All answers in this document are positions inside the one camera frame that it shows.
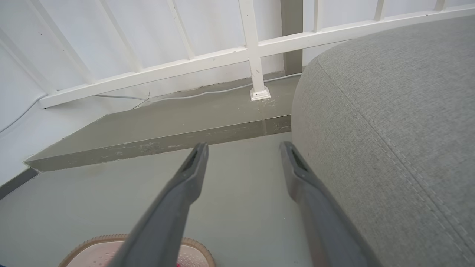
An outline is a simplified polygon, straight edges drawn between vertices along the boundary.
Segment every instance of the post base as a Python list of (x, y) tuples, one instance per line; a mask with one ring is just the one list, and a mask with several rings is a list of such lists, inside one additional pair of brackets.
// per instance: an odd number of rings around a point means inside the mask
[(262, 99), (270, 98), (269, 88), (264, 86), (265, 91), (254, 92), (254, 87), (251, 89), (251, 101), (257, 101)]

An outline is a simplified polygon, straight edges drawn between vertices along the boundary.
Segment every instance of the white railing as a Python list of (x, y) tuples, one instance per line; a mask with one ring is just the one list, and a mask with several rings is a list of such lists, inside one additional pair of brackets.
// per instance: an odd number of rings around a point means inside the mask
[(115, 31), (119, 37), (117, 42), (122, 44), (123, 52), (127, 56), (129, 69), (132, 70), (132, 72), (96, 80), (91, 74), (91, 71), (86, 67), (79, 55), (69, 44), (68, 40), (61, 33), (52, 18), (48, 15), (48, 12), (39, 0), (27, 0), (29, 7), (39, 18), (39, 21), (43, 26), (50, 32), (50, 35), (53, 36), (54, 42), (61, 51), (65, 53), (85, 82), (84, 85), (58, 91), (57, 88), (54, 88), (41, 75), (34, 65), (25, 57), (25, 55), (23, 55), (20, 49), (18, 49), (9, 37), (0, 29), (0, 45), (6, 49), (18, 65), (20, 65), (48, 94), (48, 96), (40, 100), (40, 104), (43, 108), (151, 81), (245, 61), (249, 61), (252, 83), (254, 86), (251, 90), (251, 99), (259, 100), (270, 98), (269, 90), (264, 86), (261, 66), (262, 57), (350, 40), (378, 31), (421, 22), (475, 15), (475, 5), (465, 5), (446, 9), (446, 0), (437, 0), (434, 10), (431, 11), (385, 17), (385, 6), (386, 1), (388, 0), (378, 0), (374, 20), (322, 28), (322, 18), (324, 15), (322, 9), (323, 0), (315, 0), (313, 31), (259, 42), (253, 0), (239, 0), (246, 46), (195, 56), (174, 0), (167, 0), (189, 58), (154, 67), (143, 68), (106, 1), (97, 1), (100, 11), (104, 17), (107, 18), (109, 30)]

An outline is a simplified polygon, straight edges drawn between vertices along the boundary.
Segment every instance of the gray fabric ottoman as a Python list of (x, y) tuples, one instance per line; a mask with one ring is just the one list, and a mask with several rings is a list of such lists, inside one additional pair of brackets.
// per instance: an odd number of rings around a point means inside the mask
[(292, 139), (384, 266), (475, 264), (475, 16), (319, 55)]

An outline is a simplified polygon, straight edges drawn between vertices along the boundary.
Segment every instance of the gray floor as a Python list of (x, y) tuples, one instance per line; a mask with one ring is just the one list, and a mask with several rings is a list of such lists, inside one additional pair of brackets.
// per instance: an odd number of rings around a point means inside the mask
[[(185, 237), (218, 266), (311, 266), (278, 146), (290, 133), (211, 145)], [(0, 200), (0, 264), (54, 267), (85, 240), (131, 230), (190, 152), (46, 172)]]

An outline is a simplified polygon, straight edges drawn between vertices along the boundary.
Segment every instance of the electrical cable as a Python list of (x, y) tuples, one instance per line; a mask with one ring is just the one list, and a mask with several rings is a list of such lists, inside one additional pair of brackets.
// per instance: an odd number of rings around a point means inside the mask
[[(296, 73), (296, 74), (291, 74), (291, 75), (287, 75), (287, 76), (268, 79), (268, 80), (265, 80), (264, 82), (265, 83), (266, 82), (272, 82), (272, 81), (282, 80), (282, 79), (285, 79), (285, 78), (290, 78), (290, 77), (300, 76), (300, 75), (302, 75), (302, 73)], [(142, 100), (142, 101), (151, 102), (151, 103), (157, 103), (157, 102), (161, 102), (161, 101), (165, 101), (165, 100), (188, 99), (188, 98), (195, 98), (195, 97), (198, 97), (198, 96), (208, 95), (208, 94), (225, 93), (225, 92), (230, 92), (230, 91), (233, 91), (233, 90), (241, 89), (241, 88), (244, 88), (244, 87), (248, 87), (248, 86), (251, 86), (251, 85), (252, 84), (247, 84), (247, 85), (238, 86), (238, 87), (234, 87), (234, 88), (227, 89), (227, 90), (222, 90), (222, 91), (208, 91), (208, 92), (204, 92), (204, 93), (197, 94), (197, 95), (162, 98), (162, 99), (158, 99), (157, 101), (151, 101), (151, 100), (148, 100), (148, 99), (145, 99), (145, 98), (140, 98), (140, 97), (135, 97), (135, 96), (118, 96), (118, 95), (96, 95), (96, 96), (112, 97), (112, 98), (130, 98), (130, 99), (137, 99), (137, 100)]]
[[(277, 80), (282, 80), (282, 79), (285, 79), (285, 78), (290, 78), (290, 77), (294, 77), (294, 76), (299, 76), (299, 75), (302, 75), (302, 73), (296, 73), (296, 74), (291, 74), (291, 75), (287, 75), (287, 76), (282, 76), (282, 77), (277, 77), (277, 78), (273, 78), (273, 79), (268, 79), (268, 80), (265, 80), (264, 82), (272, 82), (272, 81), (277, 81)], [(217, 94), (217, 93), (225, 93), (225, 92), (230, 92), (230, 91), (233, 91), (233, 90), (237, 90), (237, 89), (241, 89), (241, 88), (244, 88), (244, 87), (248, 87), (248, 86), (251, 86), (252, 84), (247, 84), (247, 85), (243, 85), (243, 86), (238, 86), (238, 87), (234, 87), (234, 88), (231, 88), (231, 89), (228, 89), (228, 90), (222, 90), (222, 91), (208, 91), (208, 92), (204, 92), (204, 93), (201, 93), (201, 94), (197, 94), (197, 95), (190, 95), (190, 96), (179, 96), (179, 97), (168, 97), (168, 98), (162, 98), (162, 99), (159, 99), (157, 101), (151, 101), (151, 100), (148, 100), (148, 99), (144, 99), (144, 98), (140, 98), (140, 97), (135, 97), (135, 96), (119, 96), (119, 95), (96, 95), (96, 96), (100, 96), (100, 97), (111, 97), (111, 98), (128, 98), (128, 99), (137, 99), (137, 100), (142, 100), (142, 101), (146, 101), (146, 102), (150, 102), (150, 103), (157, 103), (157, 102), (161, 102), (161, 101), (165, 101), (165, 100), (173, 100), (173, 99), (188, 99), (188, 98), (194, 98), (194, 97), (198, 97), (198, 96), (202, 96), (202, 95), (208, 95), (208, 94)], [(31, 105), (28, 107), (28, 109), (26, 109), (20, 116), (18, 116), (13, 122), (11, 122), (9, 125), (7, 125), (6, 127), (4, 127), (2, 130), (0, 130), (0, 134), (7, 130), (10, 126), (12, 126), (15, 122), (17, 122), (19, 119), (21, 119), (41, 98), (44, 98), (45, 96), (47, 95), (42, 95), (42, 96), (39, 96), (37, 99), (35, 99), (35, 101), (33, 101), (33, 103), (31, 103)]]
[(45, 96), (47, 95), (42, 95), (42, 96), (39, 96), (37, 99), (35, 99), (35, 101), (33, 101), (33, 103), (20, 115), (18, 116), (18, 118), (16, 118), (13, 122), (11, 122), (9, 125), (7, 125), (6, 127), (4, 127), (1, 131), (0, 131), (0, 134), (7, 130), (8, 127), (12, 126), (15, 122), (17, 122), (20, 118), (22, 118), (41, 98), (44, 98)]

